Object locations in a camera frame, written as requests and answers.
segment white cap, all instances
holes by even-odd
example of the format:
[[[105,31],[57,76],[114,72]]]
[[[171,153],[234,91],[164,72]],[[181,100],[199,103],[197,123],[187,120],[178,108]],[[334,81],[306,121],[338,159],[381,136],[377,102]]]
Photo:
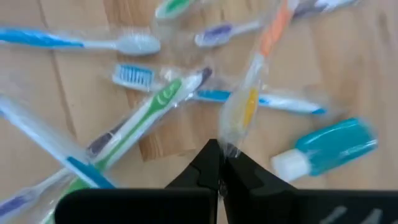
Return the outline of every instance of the white cap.
[[[310,173],[311,166],[304,153],[291,149],[271,158],[271,164],[279,178],[291,182]]]

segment blue toothbrush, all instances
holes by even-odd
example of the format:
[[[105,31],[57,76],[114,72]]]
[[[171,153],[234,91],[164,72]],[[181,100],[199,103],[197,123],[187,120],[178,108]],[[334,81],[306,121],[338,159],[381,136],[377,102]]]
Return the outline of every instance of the blue toothbrush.
[[[0,28],[0,42],[47,49],[108,49],[127,55],[154,54],[160,50],[158,39],[149,34],[126,34],[117,40],[90,41],[64,38],[41,30]]]
[[[155,80],[155,71],[141,65],[117,65],[112,80],[118,85],[133,90],[156,91],[162,88],[162,84]],[[198,90],[193,99],[224,103],[230,94],[231,92],[226,90]],[[259,106],[302,114],[325,114],[327,112],[325,108],[316,103],[272,94],[260,94]]]
[[[13,99],[0,95],[0,112],[5,119],[17,126],[87,184],[94,188],[114,188],[114,185],[107,178],[87,162],[84,149],[71,139],[58,133],[31,111],[22,107]]]

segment toothbrush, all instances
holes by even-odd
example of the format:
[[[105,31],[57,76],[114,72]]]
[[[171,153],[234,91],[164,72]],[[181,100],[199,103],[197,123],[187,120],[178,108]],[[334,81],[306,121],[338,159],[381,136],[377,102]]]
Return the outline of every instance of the toothbrush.
[[[153,69],[135,64],[117,65],[112,80],[115,84],[132,90],[157,91],[162,88],[162,84],[155,81],[155,71]],[[226,90],[198,90],[193,99],[225,103],[230,94],[231,92]],[[261,94],[259,96],[259,106],[302,114],[326,113],[326,109],[316,103],[270,94]]]
[[[175,19],[190,8],[196,0],[165,0],[155,11],[157,20]]]
[[[62,169],[36,186],[22,189],[10,199],[1,202],[0,223],[5,223],[23,211],[28,210],[36,204],[43,192],[69,174],[70,172],[67,169]]]
[[[160,42],[149,34],[126,34],[117,40],[90,41],[64,38],[41,30],[0,28],[0,42],[46,49],[108,49],[126,55],[148,55],[160,50]]]
[[[103,146],[112,138],[112,135],[120,128],[120,125],[122,124],[123,122],[111,131],[94,140],[87,147],[87,151],[89,152],[89,154],[95,157],[102,150]],[[6,223],[8,220],[21,214],[23,211],[26,211],[30,207],[33,207],[39,201],[39,198],[43,194],[43,192],[45,192],[49,187],[53,186],[60,180],[64,179],[69,174],[69,170],[63,168],[57,173],[45,179],[43,182],[37,184],[36,186],[22,189],[11,198],[1,202],[0,223]]]
[[[308,0],[301,2],[294,11],[293,20],[303,17],[331,12],[342,7],[358,3],[360,0]],[[263,27],[261,20],[248,22],[247,24],[234,26],[229,22],[210,27],[195,35],[195,43],[198,47],[217,47],[224,45],[229,40],[240,34],[252,32]]]
[[[218,140],[225,156],[239,155],[236,146],[244,139],[258,107],[259,71],[263,68],[275,42],[282,37],[298,4],[299,0],[282,1],[275,19],[261,36],[258,51],[254,54],[243,84],[228,98],[220,111]]]
[[[150,97],[114,134],[101,153],[95,158],[95,167],[101,172],[109,169],[140,138],[175,105],[193,95],[213,71],[206,67],[187,78],[176,78],[169,85]],[[75,179],[66,190],[69,194],[90,186],[80,179]],[[43,223],[50,223],[51,216]]]
[[[86,162],[84,150],[46,124],[31,111],[7,96],[0,95],[0,111],[5,119],[18,127],[39,146],[50,153],[94,188],[114,188],[113,184]]]

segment black machine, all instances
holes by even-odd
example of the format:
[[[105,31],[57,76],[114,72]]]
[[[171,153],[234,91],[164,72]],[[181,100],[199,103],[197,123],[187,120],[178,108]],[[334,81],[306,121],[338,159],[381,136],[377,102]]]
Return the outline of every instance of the black machine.
[[[55,223],[215,224],[221,198],[228,223],[398,224],[398,192],[299,190],[244,153],[225,158],[215,139],[166,188],[79,190]]]

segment teal toothpaste tube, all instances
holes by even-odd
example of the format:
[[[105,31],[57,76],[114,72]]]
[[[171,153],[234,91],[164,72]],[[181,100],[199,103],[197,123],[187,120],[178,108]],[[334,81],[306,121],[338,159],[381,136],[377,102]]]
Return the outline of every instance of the teal toothpaste tube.
[[[296,141],[294,149],[274,156],[271,164],[282,180],[318,176],[377,148],[377,139],[359,118],[350,118]]]

